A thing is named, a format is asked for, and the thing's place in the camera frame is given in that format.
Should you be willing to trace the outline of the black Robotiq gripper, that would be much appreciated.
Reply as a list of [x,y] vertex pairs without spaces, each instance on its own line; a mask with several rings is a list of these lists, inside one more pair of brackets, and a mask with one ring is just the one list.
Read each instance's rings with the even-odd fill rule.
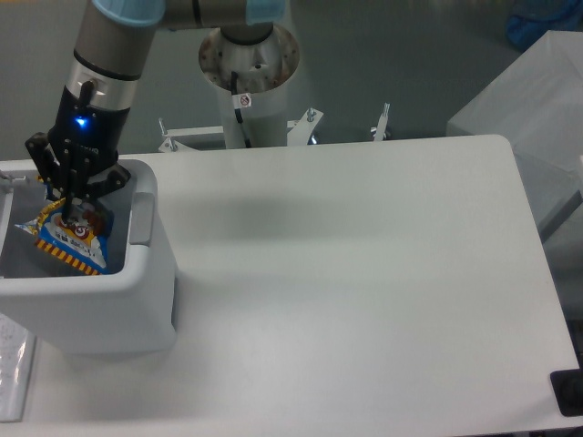
[[[78,201],[93,201],[122,189],[131,178],[118,164],[118,141],[129,109],[99,107],[96,97],[93,85],[83,85],[78,95],[65,88],[48,134],[35,133],[25,142],[46,186],[46,197],[64,201],[65,217]],[[89,181],[102,172],[103,179]]]

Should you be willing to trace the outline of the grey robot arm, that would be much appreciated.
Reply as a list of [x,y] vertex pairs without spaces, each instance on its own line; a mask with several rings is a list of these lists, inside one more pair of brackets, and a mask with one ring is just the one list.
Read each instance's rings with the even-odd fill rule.
[[89,1],[53,127],[26,141],[51,200],[69,217],[81,200],[126,186],[118,141],[160,28],[210,28],[218,36],[219,79],[234,94],[283,82],[276,21],[282,1]]

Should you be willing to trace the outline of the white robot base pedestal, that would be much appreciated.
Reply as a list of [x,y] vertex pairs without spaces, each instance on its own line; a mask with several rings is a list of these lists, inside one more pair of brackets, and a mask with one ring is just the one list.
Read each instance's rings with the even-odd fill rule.
[[298,43],[281,25],[210,31],[199,66],[217,93],[227,149],[287,145],[288,85],[299,63]]

